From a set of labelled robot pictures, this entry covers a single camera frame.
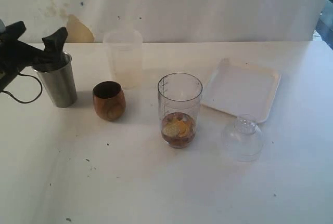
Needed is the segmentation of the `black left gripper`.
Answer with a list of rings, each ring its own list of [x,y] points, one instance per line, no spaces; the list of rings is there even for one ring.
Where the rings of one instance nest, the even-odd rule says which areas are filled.
[[[44,50],[17,40],[25,31],[23,21],[7,25],[1,33],[1,91],[3,91],[28,66],[41,71],[57,70],[66,64],[63,47],[68,37],[66,27],[43,37]]]

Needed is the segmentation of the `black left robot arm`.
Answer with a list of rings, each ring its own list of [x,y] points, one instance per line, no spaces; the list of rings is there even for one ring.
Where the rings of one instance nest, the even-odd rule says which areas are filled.
[[[22,21],[5,26],[1,30],[1,90],[4,90],[25,68],[32,66],[38,71],[53,71],[66,63],[63,46],[68,37],[65,27],[42,38],[43,50],[19,40],[26,31]]]

